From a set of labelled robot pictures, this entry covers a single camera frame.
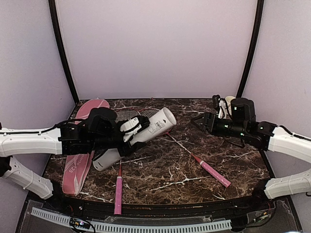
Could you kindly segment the white shuttlecock tube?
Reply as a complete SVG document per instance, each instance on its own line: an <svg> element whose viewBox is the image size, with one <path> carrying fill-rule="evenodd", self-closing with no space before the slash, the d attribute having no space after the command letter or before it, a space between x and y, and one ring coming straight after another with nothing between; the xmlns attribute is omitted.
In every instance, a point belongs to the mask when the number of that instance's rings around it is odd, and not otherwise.
<svg viewBox="0 0 311 233"><path fill-rule="evenodd" d="M136 111L135 116L139 115L142 116L138 110L135 111ZM157 136L163 135L167 131L168 122L162 109L160 109L160 111L156 113L153 117L148 119L150 121L149 126L146 129L134 135L128 141L128 143L130 143L131 145L133 145L136 142L147 143L148 141L156 138ZM118 162L121 158L122 157L120 156L117 149L96 150L92 159L92 164L96 170L103 171L108 167L110 167L111 165Z"/></svg>

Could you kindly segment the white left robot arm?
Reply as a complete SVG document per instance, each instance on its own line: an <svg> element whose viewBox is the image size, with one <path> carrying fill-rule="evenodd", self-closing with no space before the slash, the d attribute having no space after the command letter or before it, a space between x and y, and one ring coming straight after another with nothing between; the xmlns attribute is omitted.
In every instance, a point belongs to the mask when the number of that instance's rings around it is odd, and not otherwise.
<svg viewBox="0 0 311 233"><path fill-rule="evenodd" d="M86 119L70 119L49 129L0 130L0 175L27 189L49 203L57 211L69 207L68 200L56 193L58 185L22 165L14 156L20 154L87 154L94 150L117 149L130 155L143 143L130 145L134 135L150 125L147 117L136 115L130 120L116 121L117 113L100 107L91 109Z"/></svg>

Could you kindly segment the clear plastic tube lid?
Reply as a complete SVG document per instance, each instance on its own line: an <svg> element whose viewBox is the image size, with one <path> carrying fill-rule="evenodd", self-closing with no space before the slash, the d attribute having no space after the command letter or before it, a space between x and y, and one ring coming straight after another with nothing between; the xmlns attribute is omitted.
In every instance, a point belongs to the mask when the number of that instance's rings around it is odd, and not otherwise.
<svg viewBox="0 0 311 233"><path fill-rule="evenodd" d="M173 126L175 126L177 124L175 116L173 115L173 113L167 108L167 107L163 107L163 113L167 119L167 130L170 130Z"/></svg>

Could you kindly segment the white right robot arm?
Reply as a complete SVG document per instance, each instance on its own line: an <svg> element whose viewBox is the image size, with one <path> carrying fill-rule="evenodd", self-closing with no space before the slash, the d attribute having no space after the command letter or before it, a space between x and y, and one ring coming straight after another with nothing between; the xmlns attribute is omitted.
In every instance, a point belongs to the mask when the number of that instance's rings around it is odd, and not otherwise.
<svg viewBox="0 0 311 233"><path fill-rule="evenodd" d="M214 95L212 100L218 113L204 112L191 119L199 130L213 136L238 138L259 150L283 153L308 163L311 161L311 139L282 125L257 122L252 100L234 98L227 102L219 95ZM263 179L248 199L248 207L257 211L267 200L310 191L310 170L282 178Z"/></svg>

